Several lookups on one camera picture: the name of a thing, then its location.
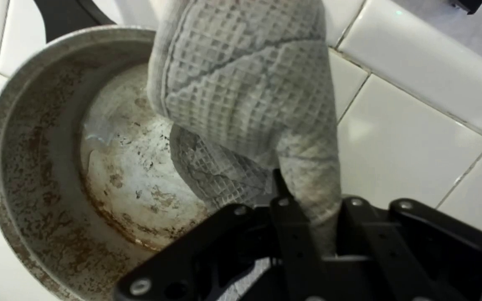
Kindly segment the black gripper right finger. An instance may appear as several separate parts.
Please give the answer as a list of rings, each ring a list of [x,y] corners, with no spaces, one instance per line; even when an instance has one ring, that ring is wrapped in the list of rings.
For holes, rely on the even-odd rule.
[[[338,250],[367,255],[377,265],[392,301],[413,301],[420,267],[398,234],[375,207],[361,197],[346,197],[338,222]]]

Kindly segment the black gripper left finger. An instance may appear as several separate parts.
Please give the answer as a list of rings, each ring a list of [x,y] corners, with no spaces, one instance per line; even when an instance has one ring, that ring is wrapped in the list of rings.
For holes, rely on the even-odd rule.
[[[313,244],[308,219],[288,190],[279,168],[273,170],[278,195],[269,202],[288,301],[330,301],[326,272]]]

